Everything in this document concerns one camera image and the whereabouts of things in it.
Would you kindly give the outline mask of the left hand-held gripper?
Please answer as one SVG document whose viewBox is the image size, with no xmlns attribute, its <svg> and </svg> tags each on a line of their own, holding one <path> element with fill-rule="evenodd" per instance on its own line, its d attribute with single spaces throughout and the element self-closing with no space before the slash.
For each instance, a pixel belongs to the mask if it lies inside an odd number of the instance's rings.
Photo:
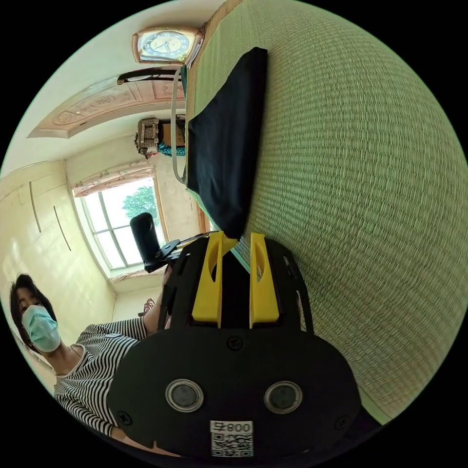
<svg viewBox="0 0 468 468">
<path fill-rule="evenodd" d="M 159 255 L 159 261 L 163 263 L 171 263 L 175 262 L 176 259 L 180 256 L 180 251 L 190 243 L 198 240 L 199 238 L 207 237 L 211 233 L 204 233 L 204 234 L 198 234 L 192 237 L 189 237 L 184 240 L 180 239 L 175 239 L 164 246 L 161 247 L 160 249 L 160 255 Z"/>
</svg>

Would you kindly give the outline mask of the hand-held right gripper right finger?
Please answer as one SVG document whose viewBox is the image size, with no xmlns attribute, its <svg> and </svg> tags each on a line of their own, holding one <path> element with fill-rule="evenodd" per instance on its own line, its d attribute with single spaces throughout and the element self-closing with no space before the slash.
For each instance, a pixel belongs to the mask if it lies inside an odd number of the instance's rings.
<svg viewBox="0 0 468 468">
<path fill-rule="evenodd" d="M 250 328 L 275 324 L 279 308 L 273 282 L 266 239 L 251 233 Z"/>
</svg>

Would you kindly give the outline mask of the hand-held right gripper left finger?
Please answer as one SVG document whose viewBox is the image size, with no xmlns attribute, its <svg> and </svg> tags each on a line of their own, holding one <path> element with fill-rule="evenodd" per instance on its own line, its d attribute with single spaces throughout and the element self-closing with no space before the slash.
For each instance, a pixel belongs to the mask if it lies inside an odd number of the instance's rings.
<svg viewBox="0 0 468 468">
<path fill-rule="evenodd" d="M 223 242 L 223 232 L 209 236 L 192 310 L 195 322 L 217 328 L 221 324 Z"/>
</svg>

